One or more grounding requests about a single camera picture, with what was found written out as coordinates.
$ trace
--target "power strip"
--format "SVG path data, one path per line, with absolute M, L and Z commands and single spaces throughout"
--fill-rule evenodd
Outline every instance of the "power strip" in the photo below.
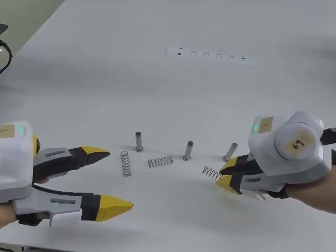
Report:
M 210 60 L 223 63 L 255 65 L 256 62 L 246 55 L 221 53 L 210 50 L 191 49 L 184 46 L 168 46 L 166 55 L 170 57 Z

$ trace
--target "coil spring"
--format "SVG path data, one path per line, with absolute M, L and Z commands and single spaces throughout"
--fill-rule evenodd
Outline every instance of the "coil spring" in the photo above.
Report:
M 124 177 L 130 176 L 132 173 L 131 173 L 130 158 L 127 151 L 122 151 L 120 153 L 120 160 L 121 160 L 122 174 L 124 175 Z
M 157 159 L 148 159 L 149 168 L 173 163 L 172 156 L 159 157 Z
M 202 173 L 208 177 L 213 178 L 215 181 L 223 177 L 223 175 L 221 175 L 219 172 L 209 168 L 208 166 L 204 166 Z

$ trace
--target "label sticker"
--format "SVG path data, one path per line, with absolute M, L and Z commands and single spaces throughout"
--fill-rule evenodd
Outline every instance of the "label sticker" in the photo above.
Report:
M 272 130 L 273 117 L 263 118 L 260 122 L 258 134 L 270 132 Z
M 309 146 L 315 144 L 314 138 L 310 135 L 308 131 L 300 130 L 291 141 L 286 145 L 287 151 L 297 157 Z
M 13 138 L 15 128 L 13 124 L 0 125 L 0 138 Z

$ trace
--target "cylindrical metal rod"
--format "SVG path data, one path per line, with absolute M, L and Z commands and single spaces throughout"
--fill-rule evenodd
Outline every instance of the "cylindrical metal rod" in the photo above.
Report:
M 232 144 L 231 144 L 230 149 L 227 151 L 227 153 L 226 153 L 225 156 L 223 157 L 223 160 L 224 160 L 225 162 L 228 162 L 228 161 L 232 158 L 232 156 L 233 156 L 233 154 L 235 153 L 237 147 L 238 147 L 238 144 L 237 144 L 237 143 L 232 143 Z
M 189 161 L 191 158 L 191 151 L 193 150 L 194 142 L 189 141 L 187 144 L 187 148 L 185 149 L 185 153 L 183 155 L 184 161 Z
M 141 132 L 140 131 L 135 133 L 135 142 L 136 142 L 136 147 L 135 147 L 136 152 L 142 152 L 143 151 L 143 146 L 142 146 Z

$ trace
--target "human hand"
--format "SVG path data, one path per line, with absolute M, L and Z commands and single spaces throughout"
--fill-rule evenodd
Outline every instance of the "human hand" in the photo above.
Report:
M 49 179 L 45 179 L 39 182 L 39 184 L 47 183 Z M 47 219 L 49 218 L 48 213 L 39 213 L 38 217 L 40 219 Z M 15 222 L 16 220 L 16 214 L 13 208 L 13 205 L 11 202 L 0 204 L 0 228 L 3 228 L 4 226 Z
M 287 195 L 308 206 L 328 213 L 336 214 L 336 166 L 322 179 L 308 183 L 287 185 Z

